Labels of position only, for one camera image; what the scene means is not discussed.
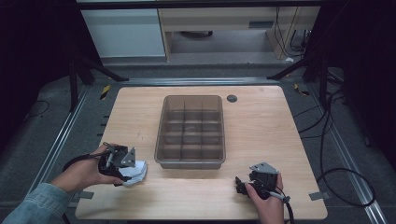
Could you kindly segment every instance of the wooden table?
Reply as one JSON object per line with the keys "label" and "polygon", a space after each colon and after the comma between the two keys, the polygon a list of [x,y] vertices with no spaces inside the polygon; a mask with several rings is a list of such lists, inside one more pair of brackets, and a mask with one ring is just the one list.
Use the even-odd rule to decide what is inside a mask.
{"label": "wooden table", "polygon": [[[166,95],[219,95],[222,98],[226,161],[219,170],[164,170],[154,160]],[[236,103],[227,101],[234,94]],[[111,112],[103,142],[136,147],[146,161],[144,181],[129,188],[92,186],[92,199],[81,199],[81,219],[257,219],[251,200],[237,194],[234,178],[248,181],[250,165],[266,161],[283,177],[284,191],[296,219],[323,219],[304,147],[283,91],[278,86],[123,88]]]}

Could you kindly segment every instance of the plastic compartment organizer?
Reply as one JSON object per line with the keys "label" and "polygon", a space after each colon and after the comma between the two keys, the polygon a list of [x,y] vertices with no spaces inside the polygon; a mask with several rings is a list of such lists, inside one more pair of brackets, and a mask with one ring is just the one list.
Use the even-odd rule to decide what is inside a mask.
{"label": "plastic compartment organizer", "polygon": [[163,169],[219,169],[225,161],[223,124],[219,96],[166,96],[155,161]]}

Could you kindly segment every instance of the denim sleeve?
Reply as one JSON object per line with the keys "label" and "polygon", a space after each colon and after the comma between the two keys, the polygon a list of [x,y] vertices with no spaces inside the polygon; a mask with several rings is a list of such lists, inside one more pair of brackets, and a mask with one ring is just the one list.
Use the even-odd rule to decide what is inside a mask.
{"label": "denim sleeve", "polygon": [[67,208],[70,195],[51,184],[41,183],[4,220],[8,223],[53,223]]}

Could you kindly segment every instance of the hand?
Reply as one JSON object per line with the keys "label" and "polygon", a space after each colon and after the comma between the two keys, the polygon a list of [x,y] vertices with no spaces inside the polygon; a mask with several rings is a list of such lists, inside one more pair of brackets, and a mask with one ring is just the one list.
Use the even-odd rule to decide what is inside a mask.
{"label": "hand", "polygon": [[[259,219],[262,224],[283,224],[283,202],[278,198],[270,196],[263,200],[257,194],[256,190],[248,183],[245,184],[248,196],[256,206]],[[282,176],[277,175],[276,186],[283,190]]]}
{"label": "hand", "polygon": [[[100,146],[92,154],[104,152],[107,146]],[[97,184],[122,184],[122,180],[115,176],[102,175],[98,171],[97,159],[88,159],[73,163],[67,170],[58,175],[50,183],[67,193],[83,190]]]}

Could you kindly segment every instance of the wire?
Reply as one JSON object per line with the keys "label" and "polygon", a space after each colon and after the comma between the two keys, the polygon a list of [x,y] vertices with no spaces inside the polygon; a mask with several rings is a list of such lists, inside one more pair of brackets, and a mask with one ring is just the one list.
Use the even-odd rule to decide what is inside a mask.
{"label": "wire", "polygon": [[300,112],[300,113],[294,115],[293,118],[295,119],[295,118],[299,117],[300,115],[302,115],[302,114],[304,114],[304,113],[306,113],[306,112],[308,112],[308,111],[311,111],[311,110],[313,110],[313,109],[316,109],[316,108],[318,108],[318,107],[320,107],[320,105],[316,105],[316,106],[314,106],[314,107],[311,107],[311,108],[309,108],[309,109],[306,109],[306,110],[304,110],[304,111],[302,111],[302,112]]}
{"label": "wire", "polygon": [[296,33],[297,33],[297,30],[294,30],[293,35],[291,36],[291,40],[290,40],[290,49],[291,49],[291,50],[294,50],[294,51],[300,51],[300,52],[301,52],[301,51],[304,51],[304,47],[303,47],[303,46],[293,46],[293,45],[292,45],[293,39],[294,39]]}
{"label": "wire", "polygon": [[[279,26],[278,19],[279,19],[279,7],[276,7],[276,22],[275,22],[275,26],[274,26],[274,36],[275,36],[276,42],[277,42],[277,44],[280,46],[280,49],[282,50],[283,54],[285,54],[286,56],[291,57],[291,58],[301,56],[300,54],[298,54],[298,55],[290,54],[290,53],[288,53],[288,51],[286,50],[285,40],[283,39],[282,32],[280,31],[280,26]],[[280,38],[281,38],[281,40],[282,40],[282,43],[279,41],[279,39],[278,39],[277,36],[276,36],[276,28],[277,28],[278,31],[279,31],[279,34],[280,34]]]}
{"label": "wire", "polygon": [[[333,125],[333,122],[330,124],[330,127],[329,127],[329,129],[325,132],[325,134],[327,134],[327,133],[332,129],[332,125]],[[321,136],[322,136],[322,134],[321,134],[321,135],[315,135],[315,136],[301,137],[301,139],[317,138],[317,137],[321,137]]]}
{"label": "wire", "polygon": [[[330,95],[330,102],[332,103],[332,97],[334,96],[334,95],[336,95],[336,94],[338,94],[338,93],[340,93],[341,92],[341,89],[340,90],[338,90],[338,91],[336,91],[336,92],[334,92],[334,93],[332,93],[331,95]],[[329,109],[326,109],[325,108],[325,111],[324,111],[324,113],[323,113],[323,115],[320,117],[320,119],[319,120],[317,120],[317,122],[315,122],[314,124],[312,124],[311,126],[309,126],[309,127],[307,127],[307,128],[304,128],[304,129],[302,129],[302,130],[300,130],[298,133],[303,133],[303,132],[306,132],[306,131],[308,131],[308,130],[310,130],[310,129],[312,129],[312,128],[314,128],[315,126],[317,126],[318,124],[320,124],[320,122],[325,118],[325,116],[326,116],[326,114],[328,113],[328,111],[329,111]]]}
{"label": "wire", "polygon": [[40,112],[40,113],[38,113],[38,114],[28,115],[28,118],[40,116],[40,115],[44,114],[44,113],[50,108],[50,103],[49,103],[48,101],[39,100],[39,101],[36,101],[35,104],[38,103],[38,102],[46,103],[46,104],[47,104],[47,107],[46,107],[42,112]]}
{"label": "wire", "polygon": [[[320,138],[320,158],[319,158],[320,159],[320,177],[317,179],[317,182],[319,182],[321,179],[323,179],[323,182],[326,184],[326,186],[329,189],[329,191],[332,194],[334,194],[337,198],[339,198],[341,201],[343,201],[343,202],[345,202],[345,203],[347,203],[349,205],[356,206],[356,207],[370,206],[372,203],[375,202],[375,198],[376,198],[375,189],[374,189],[373,185],[370,183],[370,181],[367,178],[365,178],[363,175],[359,174],[356,171],[347,169],[347,168],[333,168],[331,170],[328,170],[328,171],[324,172],[324,168],[323,168],[324,134],[326,132],[326,127],[327,127],[327,124],[328,124],[328,122],[330,120],[330,116],[331,116],[331,105],[332,105],[332,98],[333,97],[334,97],[334,94],[332,94],[329,97],[328,101],[327,101],[327,105],[328,105],[327,106],[327,108],[328,108],[327,109],[328,110],[327,114],[328,115],[327,115],[326,121],[325,121],[323,129],[322,129],[322,136]],[[372,192],[372,200],[370,202],[368,202],[368,203],[353,203],[352,201],[345,199],[340,194],[338,194],[335,190],[333,190],[332,187],[330,187],[329,183],[327,182],[326,175],[330,174],[330,173],[339,172],[339,171],[350,172],[350,173],[352,173],[354,175],[357,175],[362,180],[364,180],[367,183],[367,185],[369,186],[370,191]]]}

